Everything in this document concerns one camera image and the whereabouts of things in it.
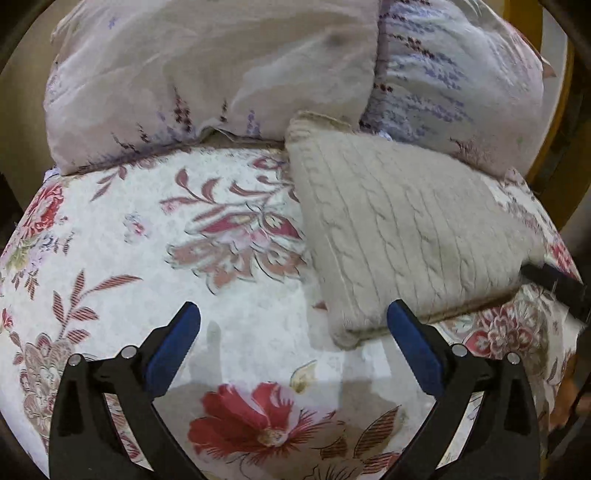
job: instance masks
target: blue gripper pad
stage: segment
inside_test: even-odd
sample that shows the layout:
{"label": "blue gripper pad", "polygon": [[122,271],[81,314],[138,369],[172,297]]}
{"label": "blue gripper pad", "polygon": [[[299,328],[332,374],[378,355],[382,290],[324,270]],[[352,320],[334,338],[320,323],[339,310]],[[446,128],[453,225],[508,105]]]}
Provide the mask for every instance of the blue gripper pad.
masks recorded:
{"label": "blue gripper pad", "polygon": [[388,307],[387,322],[421,389],[428,395],[440,398],[444,391],[443,367],[419,330],[417,318],[410,318],[395,301]]}
{"label": "blue gripper pad", "polygon": [[186,302],[170,322],[167,336],[145,369],[144,388],[152,398],[162,397],[168,391],[200,327],[199,308]]}

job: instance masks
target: red flower print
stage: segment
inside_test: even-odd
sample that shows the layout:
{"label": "red flower print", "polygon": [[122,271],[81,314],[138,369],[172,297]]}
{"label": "red flower print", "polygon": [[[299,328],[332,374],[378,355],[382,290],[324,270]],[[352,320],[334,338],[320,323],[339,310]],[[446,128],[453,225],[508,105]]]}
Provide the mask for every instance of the red flower print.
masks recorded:
{"label": "red flower print", "polygon": [[560,271],[579,280],[579,271],[560,235],[556,235],[554,241],[548,246],[548,253],[550,253]]}
{"label": "red flower print", "polygon": [[23,239],[51,228],[56,219],[57,211],[64,201],[63,190],[59,182],[49,184],[36,195],[25,214],[25,222],[21,231]]}
{"label": "red flower print", "polygon": [[212,293],[236,278],[252,280],[254,261],[269,277],[297,278],[303,240],[286,217],[272,211],[230,213],[206,226],[186,230],[204,238],[168,247],[173,268],[191,268],[207,277]]}
{"label": "red flower print", "polygon": [[23,408],[44,445],[49,438],[60,378],[72,353],[69,340],[52,342],[45,333],[37,337],[34,345],[27,343],[22,353],[25,362],[25,369],[20,373],[20,383],[25,392]]}
{"label": "red flower print", "polygon": [[6,309],[2,309],[2,327],[6,330],[12,330],[13,325],[12,315],[10,315]]}
{"label": "red flower print", "polygon": [[119,399],[116,395],[105,394],[105,400],[107,402],[107,408],[109,409],[113,423],[115,424],[117,435],[119,435],[119,438],[123,443],[123,447],[125,448],[127,455],[129,455],[129,459],[136,463],[143,461],[144,454],[139,449],[138,442],[135,439],[133,432],[129,428],[125,415],[123,414],[123,410],[121,409]]}
{"label": "red flower print", "polygon": [[254,464],[286,458],[313,441],[334,415],[296,408],[291,393],[277,383],[261,383],[251,394],[221,385],[202,398],[207,416],[191,422],[189,441],[197,454],[206,452],[215,459],[233,453],[246,454]]}
{"label": "red flower print", "polygon": [[465,345],[477,356],[501,359],[509,352],[527,352],[534,332],[519,321],[511,303],[478,313],[477,329]]}

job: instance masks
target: leaf print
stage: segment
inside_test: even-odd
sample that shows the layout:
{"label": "leaf print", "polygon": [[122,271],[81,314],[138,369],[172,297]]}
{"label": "leaf print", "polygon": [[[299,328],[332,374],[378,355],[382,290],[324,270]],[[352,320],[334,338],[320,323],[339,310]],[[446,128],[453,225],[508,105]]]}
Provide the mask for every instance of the leaf print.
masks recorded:
{"label": "leaf print", "polygon": [[191,197],[173,197],[170,199],[161,200],[160,208],[162,208],[164,213],[172,213],[179,205],[192,205],[199,202],[202,202],[202,200]]}
{"label": "leaf print", "polygon": [[11,332],[10,335],[8,335],[10,337],[10,340],[12,340],[12,343],[14,343],[17,347],[20,348],[21,346],[21,338],[18,336],[17,332]]}
{"label": "leaf print", "polygon": [[115,175],[117,174],[113,173],[113,175],[107,175],[106,177],[103,177],[99,181],[97,181],[97,184],[102,185],[104,183],[107,183],[108,181],[113,180],[115,178]]}
{"label": "leaf print", "polygon": [[181,170],[179,170],[174,178],[174,181],[178,186],[184,189],[188,189],[189,187],[187,185],[189,183],[189,175],[187,175],[187,169],[182,168]]}
{"label": "leaf print", "polygon": [[74,310],[71,314],[70,317],[73,318],[74,320],[80,320],[81,322],[85,322],[87,320],[98,320],[99,316],[98,314],[88,308],[88,307],[82,307],[80,309]]}
{"label": "leaf print", "polygon": [[266,175],[259,175],[256,179],[265,185],[282,185],[280,181],[270,181]]}
{"label": "leaf print", "polygon": [[386,467],[391,467],[396,460],[400,457],[399,453],[388,452],[375,455],[363,461],[363,473],[362,475],[368,475],[370,473],[378,473]]}
{"label": "leaf print", "polygon": [[70,305],[74,308],[78,305],[80,301],[80,293],[84,290],[84,269],[80,270],[78,276],[76,277],[76,281],[74,282],[74,289],[72,290],[72,295],[70,295]]}
{"label": "leaf print", "polygon": [[53,291],[53,315],[56,316],[57,321],[62,325],[67,323],[64,318],[64,306],[61,302],[61,297],[55,290]]}
{"label": "leaf print", "polygon": [[222,213],[225,209],[226,209],[225,205],[220,205],[218,207],[212,208],[211,210],[208,210],[207,212],[200,213],[199,215],[197,215],[193,219],[193,222],[199,222],[200,220],[205,220],[206,218],[211,218],[213,216],[216,216],[218,213]]}
{"label": "leaf print", "polygon": [[21,283],[20,274],[17,273],[16,275],[14,275],[14,278],[12,279],[12,283],[14,283],[14,289],[16,290]]}
{"label": "leaf print", "polygon": [[0,333],[3,329],[11,330],[14,326],[12,315],[8,313],[6,309],[2,309],[2,317],[0,318]]}
{"label": "leaf print", "polygon": [[107,183],[107,184],[103,185],[99,190],[97,190],[97,192],[90,199],[90,201],[94,202],[97,198],[102,197],[107,192],[107,190],[109,190],[110,186],[111,186],[111,183]]}
{"label": "leaf print", "polygon": [[82,340],[85,340],[89,336],[90,333],[88,333],[86,330],[72,330],[71,332],[68,332],[66,338],[75,344],[80,343]]}
{"label": "leaf print", "polygon": [[300,202],[300,199],[297,197],[296,191],[294,189],[290,189],[288,195],[290,196],[290,199],[292,199],[294,202],[296,202],[296,203]]}
{"label": "leaf print", "polygon": [[360,458],[364,453],[367,453],[375,446],[378,446],[392,435],[398,409],[399,407],[396,407],[387,411],[367,427],[367,429],[361,434],[357,445],[355,445],[355,450],[353,451],[354,458]]}
{"label": "leaf print", "polygon": [[61,251],[64,252],[64,255],[67,256],[68,252],[70,251],[70,241],[72,240],[72,237],[68,237],[66,239],[66,243],[64,244],[64,247],[61,249]]}
{"label": "leaf print", "polygon": [[37,274],[39,273],[39,269],[35,270],[34,272],[29,273],[27,277],[27,281],[25,282],[25,288],[29,292],[29,298],[31,300],[35,299],[35,289],[39,286],[37,282]]}
{"label": "leaf print", "polygon": [[335,457],[346,457],[347,456],[347,441],[345,437],[339,437],[339,439],[328,447],[320,449],[320,458],[323,460],[335,458]]}
{"label": "leaf print", "polygon": [[304,390],[310,386],[311,383],[316,381],[316,376],[314,375],[316,371],[316,364],[318,362],[316,360],[312,360],[311,362],[299,367],[290,379],[290,387],[296,393],[303,393]]}
{"label": "leaf print", "polygon": [[99,291],[99,290],[106,290],[107,288],[115,288],[119,287],[120,285],[125,285],[126,283],[130,283],[133,281],[141,280],[139,277],[134,277],[132,275],[117,275],[115,277],[111,277],[104,282],[99,283],[96,287],[94,287],[91,291]]}
{"label": "leaf print", "polygon": [[236,181],[232,182],[230,192],[240,195],[241,197],[253,197],[256,195],[268,195],[269,192],[259,192],[257,190],[245,190],[236,184]]}
{"label": "leaf print", "polygon": [[219,180],[219,178],[209,179],[207,182],[205,182],[203,187],[201,187],[201,195],[203,195],[204,198],[206,198],[212,203],[215,203],[215,200],[213,198],[213,189],[215,188]]}
{"label": "leaf print", "polygon": [[282,164],[282,160],[277,160],[272,157],[259,157],[251,162],[251,167],[260,170],[280,170]]}
{"label": "leaf print", "polygon": [[554,378],[557,370],[558,370],[558,358],[555,358],[554,363],[552,364],[552,369],[550,369],[550,375],[548,376],[548,380],[546,380],[547,382],[549,382],[550,380],[552,380]]}
{"label": "leaf print", "polygon": [[216,222],[207,225],[205,228],[201,228],[200,232],[201,234],[208,236],[236,229],[248,230],[248,226],[253,220],[256,219],[256,217],[256,213],[253,212],[230,213],[229,215],[220,218]]}
{"label": "leaf print", "polygon": [[140,463],[144,459],[144,454],[142,453],[141,449],[137,445],[137,440],[135,439],[133,432],[130,431],[129,426],[126,425],[126,433],[117,431],[119,438],[121,439],[121,443],[123,443],[123,447],[133,463]]}

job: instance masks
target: cable knit pattern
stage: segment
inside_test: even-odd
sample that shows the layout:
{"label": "cable knit pattern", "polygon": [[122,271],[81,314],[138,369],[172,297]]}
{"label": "cable knit pattern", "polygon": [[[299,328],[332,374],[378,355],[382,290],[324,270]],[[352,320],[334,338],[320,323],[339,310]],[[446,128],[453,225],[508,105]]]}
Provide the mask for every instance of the cable knit pattern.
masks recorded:
{"label": "cable knit pattern", "polygon": [[291,121],[286,146],[342,346],[384,327],[393,300],[434,322],[514,292],[521,264],[544,258],[542,237],[447,155],[308,112]]}

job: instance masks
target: red rose print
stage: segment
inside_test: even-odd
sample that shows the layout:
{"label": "red rose print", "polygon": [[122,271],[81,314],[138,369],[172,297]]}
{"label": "red rose print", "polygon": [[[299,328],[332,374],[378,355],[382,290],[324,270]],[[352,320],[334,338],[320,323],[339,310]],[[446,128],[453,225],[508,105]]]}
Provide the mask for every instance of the red rose print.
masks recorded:
{"label": "red rose print", "polygon": [[63,201],[64,196],[60,183],[53,183],[44,187],[27,209],[26,220],[22,225],[23,238],[31,238],[51,228]]}
{"label": "red rose print", "polygon": [[221,385],[202,398],[208,416],[191,422],[189,441],[198,454],[206,452],[216,459],[232,453],[246,453],[250,463],[287,457],[313,440],[333,415],[295,408],[286,398],[290,392],[277,383],[261,383],[246,395],[232,385]]}

